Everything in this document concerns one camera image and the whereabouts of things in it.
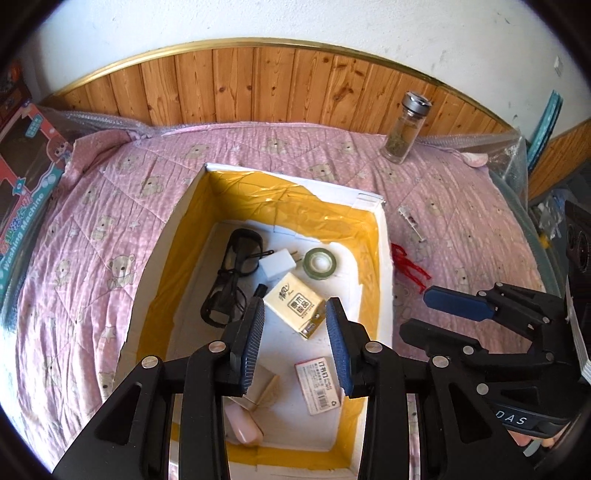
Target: toy box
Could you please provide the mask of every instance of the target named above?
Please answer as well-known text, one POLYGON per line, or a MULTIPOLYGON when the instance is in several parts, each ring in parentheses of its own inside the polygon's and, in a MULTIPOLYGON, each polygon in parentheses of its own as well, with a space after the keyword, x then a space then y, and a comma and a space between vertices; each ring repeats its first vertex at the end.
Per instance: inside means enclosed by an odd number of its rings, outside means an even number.
POLYGON ((0 304, 22 240, 72 156, 72 146, 32 103, 0 131, 0 304))
POLYGON ((14 112, 30 98, 29 89, 22 79, 21 65, 13 61, 0 76, 0 128, 4 128, 14 112))

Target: wooden wall paneling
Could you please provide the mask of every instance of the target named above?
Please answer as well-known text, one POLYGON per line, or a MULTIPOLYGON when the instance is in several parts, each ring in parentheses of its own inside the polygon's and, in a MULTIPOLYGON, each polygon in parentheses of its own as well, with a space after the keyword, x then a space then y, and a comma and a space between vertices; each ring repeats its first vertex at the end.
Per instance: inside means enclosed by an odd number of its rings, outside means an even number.
POLYGON ((334 54, 322 51, 296 50, 288 122, 320 123, 334 57, 334 54))
POLYGON ((424 80, 406 73, 401 73, 392 98, 390 99, 384 120, 379 127, 379 133, 387 135, 392 130, 394 123, 402 112, 404 94, 408 91, 419 93, 431 100, 436 92, 436 88, 435 85, 427 83, 424 80))
POLYGON ((530 199, 543 194, 591 157, 591 119, 550 141, 530 176, 530 199))
POLYGON ((456 118, 462 111, 466 102, 459 99, 452 93, 447 93, 441 103, 437 116, 433 119, 433 124, 429 128, 429 135, 449 135, 449 132, 455 125, 456 118))
POLYGON ((154 125, 183 123, 174 57, 148 60, 140 65, 152 123, 154 125))
POLYGON ((349 129, 368 69, 367 61, 335 55, 320 123, 349 129))
POLYGON ((379 132, 399 79, 400 72, 396 70, 375 64, 369 67, 350 125, 352 131, 370 134, 379 132))
POLYGON ((481 112, 477 107, 470 105, 469 103, 464 103, 449 131, 449 134, 465 135, 475 133, 472 128, 472 122, 477 121, 477 123, 479 123, 478 113, 481 112))
POLYGON ((259 122, 285 122, 289 106, 294 48, 255 49, 252 110, 259 122))
POLYGON ((470 123, 468 127, 468 131, 474 134, 483 134, 485 133, 488 125, 491 123, 492 118, 489 117, 486 113, 481 110, 476 110, 476 115, 472 119, 472 123, 470 123))
POLYGON ((492 131, 495 129, 495 127, 496 127, 496 120, 494 118, 491 118, 488 121, 488 124, 486 124, 486 127, 484 127, 484 131, 482 133, 491 134, 492 131))
POLYGON ((91 112, 90 102, 85 86, 78 87, 63 96, 67 107, 81 112, 91 112))
POLYGON ((509 129, 505 125, 503 125, 502 123, 496 122, 496 125, 492 129, 492 133, 501 134, 503 132, 506 132, 507 130, 509 130, 509 129))
POLYGON ((445 98, 447 97, 447 90, 444 87, 437 87, 433 92, 432 97, 430 98, 432 107, 429 110, 429 114, 425 119, 425 123, 423 123, 423 127, 419 132, 419 135, 422 137, 426 137, 430 135, 431 127, 437 120, 439 116, 439 112, 443 109, 443 105, 445 103, 445 98))
POLYGON ((109 78, 119 114, 151 125, 152 119, 139 65, 117 70, 111 73, 109 78))
POLYGON ((213 50, 197 50, 174 57, 181 114, 186 124, 216 121, 213 92, 213 50))
POLYGON ((85 85, 90 108, 95 113, 119 115, 117 101, 108 76, 97 78, 85 85))
POLYGON ((252 119, 252 63, 254 49, 213 50, 216 119, 236 122, 252 119))

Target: blue object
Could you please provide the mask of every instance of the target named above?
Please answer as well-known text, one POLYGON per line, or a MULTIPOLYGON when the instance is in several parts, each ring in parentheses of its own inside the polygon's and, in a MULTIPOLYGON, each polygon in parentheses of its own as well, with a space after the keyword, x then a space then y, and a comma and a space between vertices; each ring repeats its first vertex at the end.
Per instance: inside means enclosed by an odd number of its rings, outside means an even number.
POLYGON ((31 192, 31 203, 22 205, 17 211, 18 220, 12 224, 14 230, 10 241, 8 241, 8 251, 0 260, 0 272, 2 273, 0 275, 0 306, 4 303, 8 283, 12 278, 15 259, 22 249, 23 239, 30 230, 31 224, 43 209, 62 174, 63 170, 53 165, 51 170, 43 174, 39 179, 39 184, 31 192))
POLYGON ((14 184, 14 187, 12 187, 12 194, 13 195, 22 195, 22 189, 25 186, 25 182, 27 181, 27 179, 24 178, 17 178, 17 181, 14 184))
POLYGON ((31 120, 31 125, 29 125, 29 128, 27 128, 27 131, 25 132, 25 137, 33 138, 41 128, 42 123, 43 117, 39 113, 36 114, 33 117, 33 120, 31 120))
POLYGON ((246 392, 252 385, 252 379, 255 374, 256 358, 258 357, 259 347, 261 346, 262 331, 265 326, 265 305, 261 299, 258 299, 253 314, 250 332, 246 340, 246 346, 242 353, 240 383, 242 390, 246 392))
POLYGON ((429 287, 423 294, 423 301, 431 309, 475 322, 491 319, 495 314, 485 299, 443 287, 429 287))
POLYGON ((351 358, 341 332, 338 315, 332 301, 326 303, 326 329, 329 333, 330 348, 335 360, 336 375, 345 395, 353 393, 353 379, 351 378, 351 358))
POLYGON ((548 104, 546 105, 542 118, 540 119, 540 123, 535 130, 534 139, 527 151, 528 173, 531 173, 534 170, 538 160, 542 156, 542 152, 550 140, 556 125, 556 120, 558 120, 558 115, 560 114, 563 101, 563 98, 558 94, 558 92, 556 92, 556 90, 552 90, 552 94, 550 95, 548 104))

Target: blue gripper pad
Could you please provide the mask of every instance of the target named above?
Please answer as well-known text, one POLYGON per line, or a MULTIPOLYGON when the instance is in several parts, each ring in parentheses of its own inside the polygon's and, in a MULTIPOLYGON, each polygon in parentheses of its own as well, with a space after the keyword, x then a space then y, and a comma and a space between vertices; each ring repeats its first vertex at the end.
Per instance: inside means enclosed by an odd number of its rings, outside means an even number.
POLYGON ((423 301, 430 309, 451 313, 475 322, 491 319, 495 314, 494 309, 487 305, 485 299, 443 287, 429 287, 423 294, 423 301))

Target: cardboard box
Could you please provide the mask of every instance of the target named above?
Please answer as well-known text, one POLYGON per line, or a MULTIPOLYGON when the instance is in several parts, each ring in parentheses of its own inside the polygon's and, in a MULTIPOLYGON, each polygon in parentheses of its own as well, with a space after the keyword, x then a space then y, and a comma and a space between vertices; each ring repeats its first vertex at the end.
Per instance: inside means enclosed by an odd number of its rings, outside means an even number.
POLYGON ((31 224, 72 156, 72 146, 32 103, 0 131, 0 304, 31 224))
MULTIPOLYGON (((303 255, 314 247, 330 248, 338 262, 330 278, 308 278, 301 262, 293 274, 325 299, 339 296, 349 320, 391 345, 393 272, 382 203, 378 195, 330 183, 206 164, 177 204, 144 270, 116 382, 146 355, 180 358, 220 338, 222 330, 202 321, 199 310, 236 228, 256 230, 264 249, 303 255)), ((261 270, 240 284, 247 297, 258 283, 271 289, 277 282, 269 283, 261 270)), ((259 405, 252 413, 264 432, 263 444, 250 449, 227 444, 233 476, 356 478, 365 401, 343 398, 339 389, 338 408, 311 416, 294 368, 311 358, 326 358, 337 378, 325 324, 304 340, 265 308, 257 365, 278 375, 277 393, 270 406, 259 405)), ((173 462, 179 421, 177 402, 173 462)))

